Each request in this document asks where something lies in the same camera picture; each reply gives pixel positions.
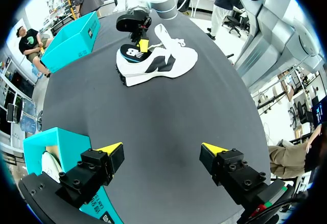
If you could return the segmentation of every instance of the sneaker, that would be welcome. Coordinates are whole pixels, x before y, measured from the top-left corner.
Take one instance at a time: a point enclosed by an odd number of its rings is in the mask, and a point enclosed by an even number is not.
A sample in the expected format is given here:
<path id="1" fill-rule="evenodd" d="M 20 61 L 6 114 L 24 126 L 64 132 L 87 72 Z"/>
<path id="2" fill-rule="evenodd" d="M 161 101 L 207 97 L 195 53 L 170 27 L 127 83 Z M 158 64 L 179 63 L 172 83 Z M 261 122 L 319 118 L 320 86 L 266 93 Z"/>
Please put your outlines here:
<path id="1" fill-rule="evenodd" d="M 194 49 L 182 47 L 162 24 L 155 27 L 155 33 L 165 48 L 142 53 L 139 47 L 124 44 L 117 51 L 117 71 L 124 85 L 130 87 L 158 76 L 176 78 L 195 66 L 198 54 Z"/>
<path id="2" fill-rule="evenodd" d="M 49 152 L 45 151 L 42 154 L 41 159 L 42 171 L 47 173 L 49 177 L 51 177 L 56 182 L 60 183 L 59 181 L 59 172 L 62 172 L 62 169 L 55 159 Z"/>
<path id="3" fill-rule="evenodd" d="M 210 33 L 207 33 L 207 36 L 209 36 L 209 38 L 212 40 L 216 40 L 215 36 L 212 36 Z"/>

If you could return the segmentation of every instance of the gray table surface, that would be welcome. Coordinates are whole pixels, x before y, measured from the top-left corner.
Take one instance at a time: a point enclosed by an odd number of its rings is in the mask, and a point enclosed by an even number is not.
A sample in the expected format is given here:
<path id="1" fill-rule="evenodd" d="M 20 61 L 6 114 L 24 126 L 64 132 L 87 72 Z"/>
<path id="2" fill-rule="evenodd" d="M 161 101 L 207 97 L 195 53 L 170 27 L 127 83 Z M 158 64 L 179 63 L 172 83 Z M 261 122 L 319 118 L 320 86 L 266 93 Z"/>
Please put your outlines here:
<path id="1" fill-rule="evenodd" d="M 172 38 L 199 54 L 176 79 L 159 77 L 125 87 L 116 52 L 130 43 L 115 29 L 119 14 L 100 19 L 90 55 L 49 80 L 43 130 L 53 127 L 90 137 L 93 148 L 123 142 L 125 161 L 106 191 L 125 223 L 220 223 L 238 212 L 199 161 L 202 142 L 237 148 L 257 171 L 270 175 L 266 138 L 253 100 L 221 50 L 186 16 L 163 23 Z"/>

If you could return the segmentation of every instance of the white pants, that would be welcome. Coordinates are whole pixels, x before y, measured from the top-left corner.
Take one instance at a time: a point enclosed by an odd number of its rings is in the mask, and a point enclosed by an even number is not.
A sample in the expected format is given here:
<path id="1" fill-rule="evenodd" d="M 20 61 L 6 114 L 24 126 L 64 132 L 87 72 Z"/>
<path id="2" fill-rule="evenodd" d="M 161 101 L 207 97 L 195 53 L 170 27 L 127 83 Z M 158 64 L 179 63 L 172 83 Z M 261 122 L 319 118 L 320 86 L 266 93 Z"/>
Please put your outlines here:
<path id="1" fill-rule="evenodd" d="M 225 16 L 231 16 L 233 13 L 232 10 L 226 10 L 224 8 L 214 5 L 213 14 L 211 16 L 211 35 L 216 36 L 220 25 L 223 23 Z"/>

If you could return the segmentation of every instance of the man in black t-shirt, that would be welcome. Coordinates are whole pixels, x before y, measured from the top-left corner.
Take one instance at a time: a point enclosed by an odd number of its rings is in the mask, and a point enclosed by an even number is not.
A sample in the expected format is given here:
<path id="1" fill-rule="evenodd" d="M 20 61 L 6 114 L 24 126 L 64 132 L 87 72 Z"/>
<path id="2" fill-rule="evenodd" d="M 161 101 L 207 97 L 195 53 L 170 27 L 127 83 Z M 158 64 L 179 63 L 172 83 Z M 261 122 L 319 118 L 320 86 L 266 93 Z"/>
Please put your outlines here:
<path id="1" fill-rule="evenodd" d="M 26 58 L 33 63 L 36 68 L 44 73 L 47 77 L 50 72 L 46 67 L 40 62 L 39 52 L 43 47 L 44 49 L 49 46 L 53 38 L 41 39 L 38 31 L 34 29 L 29 29 L 28 31 L 23 26 L 18 28 L 17 37 L 21 37 L 19 42 L 19 50 Z"/>

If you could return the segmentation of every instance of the teal box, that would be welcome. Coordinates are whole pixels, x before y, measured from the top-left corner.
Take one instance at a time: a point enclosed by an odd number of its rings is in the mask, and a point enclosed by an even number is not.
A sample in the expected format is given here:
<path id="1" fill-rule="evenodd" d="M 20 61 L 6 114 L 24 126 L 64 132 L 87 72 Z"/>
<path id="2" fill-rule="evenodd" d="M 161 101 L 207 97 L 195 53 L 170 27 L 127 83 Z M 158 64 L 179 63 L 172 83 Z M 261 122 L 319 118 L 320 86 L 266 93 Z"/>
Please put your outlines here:
<path id="1" fill-rule="evenodd" d="M 88 136 L 82 136 L 60 128 L 52 128 L 23 141 L 27 173 L 42 173 L 41 159 L 46 146 L 57 146 L 61 168 L 69 171 L 81 160 L 81 153 L 91 148 Z M 112 206 L 104 187 L 100 187 L 92 201 L 80 208 L 84 213 L 100 219 L 108 211 L 115 224 L 123 224 Z"/>
<path id="2" fill-rule="evenodd" d="M 84 57 L 92 52 L 100 29 L 96 12 L 64 26 L 45 50 L 42 62 L 52 72 Z"/>

